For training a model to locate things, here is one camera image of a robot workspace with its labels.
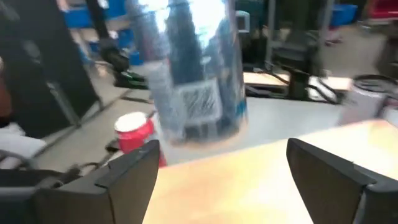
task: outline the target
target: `table surface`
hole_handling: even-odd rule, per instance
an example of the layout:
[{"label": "table surface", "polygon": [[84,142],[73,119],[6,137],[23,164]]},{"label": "table surface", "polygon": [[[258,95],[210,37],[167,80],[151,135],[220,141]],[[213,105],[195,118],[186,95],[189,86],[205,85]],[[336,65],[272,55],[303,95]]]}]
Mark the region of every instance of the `table surface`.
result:
[{"label": "table surface", "polygon": [[[278,74],[284,80],[289,80],[290,75]],[[266,84],[266,85],[286,85],[275,77],[268,74],[259,74],[259,73],[243,73],[243,80],[245,83],[252,84]],[[341,78],[341,77],[328,77],[327,79],[323,79],[323,81],[332,87],[335,90],[349,90],[351,86],[352,79],[351,78]]]},{"label": "table surface", "polygon": [[[375,120],[299,139],[398,179],[398,129]],[[144,223],[312,223],[287,140],[161,169]]]}]

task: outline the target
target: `gray floor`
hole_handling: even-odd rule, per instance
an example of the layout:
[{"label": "gray floor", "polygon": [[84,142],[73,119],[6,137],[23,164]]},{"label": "gray floor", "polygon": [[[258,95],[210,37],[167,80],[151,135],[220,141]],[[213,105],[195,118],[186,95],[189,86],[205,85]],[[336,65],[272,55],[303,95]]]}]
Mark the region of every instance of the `gray floor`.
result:
[{"label": "gray floor", "polygon": [[[147,98],[149,92],[137,90],[131,96]],[[43,169],[65,170],[74,163],[98,161],[105,156],[104,146],[115,137],[113,124],[119,116],[132,111],[150,112],[152,109],[152,105],[145,103],[119,100],[40,156],[37,162]],[[330,128],[336,124],[339,107],[323,103],[249,98],[248,111],[246,131],[232,145],[200,151],[177,149],[162,141],[167,162],[170,165],[187,162]]]},{"label": "gray floor", "polygon": [[380,33],[366,33],[357,25],[340,28],[343,42],[323,46],[321,57],[325,69],[334,77],[355,77],[361,74],[378,74],[375,63],[385,41]]},{"label": "gray floor", "polygon": [[[364,35],[355,27],[344,27],[341,34],[344,38],[342,44],[323,48],[322,57],[326,69],[331,70],[333,76],[337,77],[377,73],[373,64],[383,43],[383,36]],[[127,91],[113,87],[111,84],[113,78],[106,72],[91,73],[91,78],[96,91],[105,103],[113,101]],[[148,99],[149,92],[135,90],[131,96]],[[115,137],[113,124],[119,116],[132,111],[150,112],[152,109],[152,105],[145,103],[118,100],[108,110],[41,155],[38,158],[39,166],[43,169],[65,170],[72,164],[100,160],[105,156],[104,146]],[[199,151],[175,148],[162,141],[163,152],[169,164],[177,164],[258,146],[333,127],[339,110],[338,106],[322,103],[249,98],[249,122],[246,132],[233,144]],[[52,141],[61,134],[63,132],[49,136],[45,140]]]}]

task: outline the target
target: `wooden board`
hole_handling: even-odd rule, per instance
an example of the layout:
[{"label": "wooden board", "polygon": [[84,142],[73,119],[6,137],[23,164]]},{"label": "wooden board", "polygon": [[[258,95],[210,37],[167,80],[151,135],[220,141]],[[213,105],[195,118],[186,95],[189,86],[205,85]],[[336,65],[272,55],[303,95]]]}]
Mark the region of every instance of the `wooden board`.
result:
[{"label": "wooden board", "polygon": [[[396,136],[389,123],[368,121],[300,139],[398,179]],[[289,170],[286,144],[161,169],[144,223],[312,223]]]}]

